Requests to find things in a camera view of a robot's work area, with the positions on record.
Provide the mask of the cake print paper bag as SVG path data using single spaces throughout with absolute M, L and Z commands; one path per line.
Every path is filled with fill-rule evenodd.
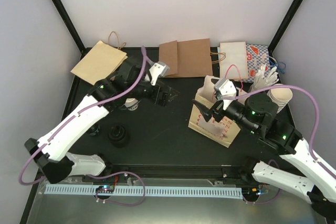
M 188 127 L 208 139 L 229 147 L 240 132 L 239 126 L 225 115 L 223 100 L 215 88 L 218 77 L 207 75 L 193 99 Z

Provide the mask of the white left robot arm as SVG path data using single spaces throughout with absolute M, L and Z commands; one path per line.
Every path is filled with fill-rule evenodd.
M 97 81 L 53 130 L 37 140 L 29 138 L 25 147 L 46 179 L 56 184 L 68 176 L 92 175 L 108 181 L 113 169 L 102 156 L 73 154 L 69 149 L 89 130 L 98 130 L 98 121 L 124 106 L 127 99 L 149 99 L 160 106 L 171 102 L 176 91 L 159 80 L 167 70 L 160 61 L 150 67 L 125 61 L 118 71 Z

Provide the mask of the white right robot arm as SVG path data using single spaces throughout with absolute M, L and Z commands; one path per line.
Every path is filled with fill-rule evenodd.
M 312 209 L 327 219 L 335 219 L 335 177 L 326 172 L 309 152 L 307 140 L 292 125 L 276 119 L 278 106 L 265 93 L 236 100 L 217 101 L 211 108 L 194 100 L 205 121 L 224 117 L 258 138 L 259 143 L 294 166 L 302 174 L 274 168 L 263 161 L 249 159 L 238 171 L 239 179 L 250 184 L 254 180 L 270 184 L 302 198 Z

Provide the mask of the white paper coffee cup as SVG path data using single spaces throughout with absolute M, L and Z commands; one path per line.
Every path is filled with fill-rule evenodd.
M 131 103 L 126 104 L 125 105 L 125 109 L 129 110 L 129 111 L 134 111 L 134 110 L 136 110 L 138 108 L 138 106 L 139 106 L 138 104 L 139 104 L 138 102 L 136 102 L 134 104 L 131 104 Z

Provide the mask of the stack of paper cups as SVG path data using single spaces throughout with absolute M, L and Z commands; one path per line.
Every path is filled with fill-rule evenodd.
M 278 106 L 277 113 L 279 113 L 293 97 L 290 88 L 270 89 L 267 95 L 271 98 L 272 102 Z

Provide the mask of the white plastic cutlery bunch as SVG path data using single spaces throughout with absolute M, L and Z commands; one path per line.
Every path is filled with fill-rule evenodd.
M 254 82 L 251 85 L 250 91 L 260 90 L 269 86 L 273 86 L 279 81 L 279 76 L 277 72 L 277 67 L 272 67 L 270 72 L 266 74 L 267 65 L 263 64 L 257 71 Z

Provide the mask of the red blue patterned bag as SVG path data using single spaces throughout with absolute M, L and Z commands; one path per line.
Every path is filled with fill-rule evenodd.
M 266 65 L 265 75 L 267 75 L 272 67 L 277 67 L 277 71 L 284 73 L 286 64 L 284 62 L 277 61 L 273 58 L 268 51 L 267 45 L 247 44 L 247 66 L 248 66 L 248 78 L 245 82 L 252 83 L 257 71 L 262 65 Z

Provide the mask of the stack of black lids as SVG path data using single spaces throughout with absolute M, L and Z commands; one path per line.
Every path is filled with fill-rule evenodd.
M 121 124 L 113 124 L 108 132 L 108 138 L 117 148 L 126 147 L 130 141 L 126 128 Z

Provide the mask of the white paper bag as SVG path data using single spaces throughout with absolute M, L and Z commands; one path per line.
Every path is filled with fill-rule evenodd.
M 212 75 L 234 80 L 248 79 L 246 42 L 221 42 L 211 48 Z

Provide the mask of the brown kraft paper bag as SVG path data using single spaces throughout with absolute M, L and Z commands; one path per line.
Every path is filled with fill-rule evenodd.
M 213 74 L 208 38 L 160 44 L 159 61 L 170 68 L 167 78 L 194 78 Z

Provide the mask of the white perforated front rail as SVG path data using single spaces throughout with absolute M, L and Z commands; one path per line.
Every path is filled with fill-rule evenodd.
M 195 197 L 242 199 L 240 188 L 230 187 L 167 187 L 167 186 L 116 186 L 106 185 L 48 184 L 45 195 L 86 195 L 86 196 L 134 196 L 134 197 Z

